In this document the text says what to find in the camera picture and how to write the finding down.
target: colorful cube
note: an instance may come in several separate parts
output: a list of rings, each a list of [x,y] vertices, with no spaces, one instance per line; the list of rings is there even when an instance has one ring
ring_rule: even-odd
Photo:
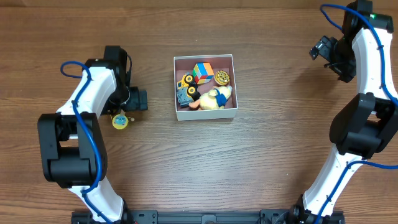
[[[210,82],[214,77],[214,72],[210,63],[197,63],[195,68],[193,68],[192,75],[195,78],[195,82],[200,85]]]

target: toy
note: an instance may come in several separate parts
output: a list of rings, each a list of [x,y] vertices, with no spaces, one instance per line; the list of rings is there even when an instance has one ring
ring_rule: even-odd
[[[219,85],[227,85],[229,83],[229,75],[225,71],[220,70],[216,73],[214,80]]]
[[[219,110],[224,109],[228,99],[231,97],[231,86],[214,86],[214,89],[203,94],[198,100],[189,104],[191,109],[198,110]]]
[[[130,118],[130,121],[134,121],[134,118],[127,117],[126,112],[124,110],[121,110],[120,114],[117,114],[113,118],[111,115],[112,125],[114,128],[116,128],[118,130],[122,130],[125,127],[127,127],[127,125],[129,124],[129,118]]]
[[[198,85],[208,83],[214,77],[210,63],[197,63],[193,68],[192,75]]]
[[[185,74],[181,81],[177,82],[177,99],[182,108],[187,107],[189,103],[199,99],[198,85],[193,79],[193,75]]]

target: stuffed toy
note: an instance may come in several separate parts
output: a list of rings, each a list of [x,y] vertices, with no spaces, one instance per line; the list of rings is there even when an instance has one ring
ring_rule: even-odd
[[[193,110],[218,110],[224,109],[228,99],[231,97],[231,86],[214,86],[212,90],[203,94],[198,100],[189,104]]]

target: toy truck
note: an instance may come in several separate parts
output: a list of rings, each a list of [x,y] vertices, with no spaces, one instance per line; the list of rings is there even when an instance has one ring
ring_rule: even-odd
[[[187,107],[191,102],[199,99],[198,85],[189,73],[185,74],[182,79],[177,82],[177,99],[182,108]]]

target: cardboard box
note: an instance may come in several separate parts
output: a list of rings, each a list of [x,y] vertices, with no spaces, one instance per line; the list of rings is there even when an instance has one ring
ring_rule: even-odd
[[[224,70],[229,74],[230,82],[232,86],[232,95],[229,98],[225,108],[222,110],[203,110],[195,111],[188,108],[181,108],[180,103],[177,100],[177,82],[189,72],[192,74],[192,70],[197,63],[208,62],[214,71],[214,74],[219,70]],[[211,90],[213,86],[218,86],[214,78],[205,84],[199,85],[198,91],[204,94]],[[234,74],[234,63],[231,54],[226,55],[202,55],[202,56],[183,56],[174,57],[174,100],[175,100],[175,112],[179,121],[187,120],[198,120],[198,119],[218,119],[218,118],[234,118],[238,110],[238,99],[236,97],[236,82]]]

